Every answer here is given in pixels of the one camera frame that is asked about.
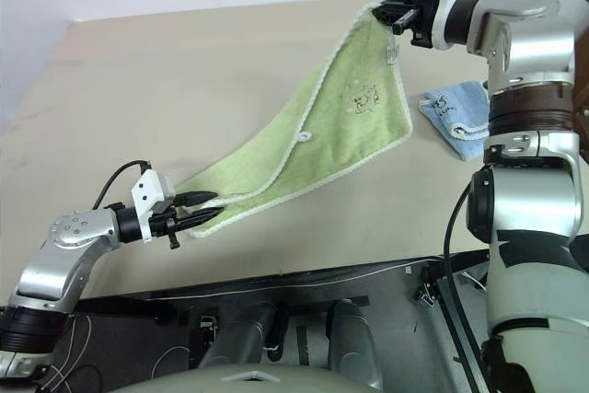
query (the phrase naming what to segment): folded blue towel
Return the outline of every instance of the folded blue towel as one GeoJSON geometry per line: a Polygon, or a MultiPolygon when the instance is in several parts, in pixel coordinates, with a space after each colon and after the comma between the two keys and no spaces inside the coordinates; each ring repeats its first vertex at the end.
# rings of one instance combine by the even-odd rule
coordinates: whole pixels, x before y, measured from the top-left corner
{"type": "Polygon", "coordinates": [[[420,100],[420,111],[462,160],[482,156],[489,136],[489,99],[480,82],[426,92],[420,100]]]}

